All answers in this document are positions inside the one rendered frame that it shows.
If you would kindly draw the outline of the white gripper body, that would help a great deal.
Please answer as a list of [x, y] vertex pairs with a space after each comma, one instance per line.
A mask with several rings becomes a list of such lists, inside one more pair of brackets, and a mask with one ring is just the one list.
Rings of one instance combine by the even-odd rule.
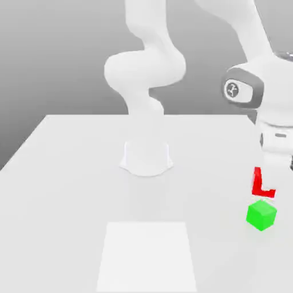
[[286, 182], [291, 172], [291, 155], [263, 152], [261, 166], [262, 186], [264, 189], [278, 189]]

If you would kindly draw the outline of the small red cube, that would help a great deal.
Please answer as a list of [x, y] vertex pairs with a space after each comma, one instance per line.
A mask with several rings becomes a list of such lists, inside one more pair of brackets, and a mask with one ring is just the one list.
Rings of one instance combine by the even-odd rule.
[[254, 168], [254, 174], [252, 179], [252, 194], [255, 196], [267, 197], [273, 199], [275, 197], [276, 190], [263, 190], [262, 188], [262, 170], [260, 167]]

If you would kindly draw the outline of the small green cube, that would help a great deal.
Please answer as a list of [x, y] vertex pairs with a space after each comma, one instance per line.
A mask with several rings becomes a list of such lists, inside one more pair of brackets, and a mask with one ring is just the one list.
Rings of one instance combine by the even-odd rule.
[[274, 224], [277, 209], [264, 200], [258, 200], [248, 206], [246, 221], [259, 231]]

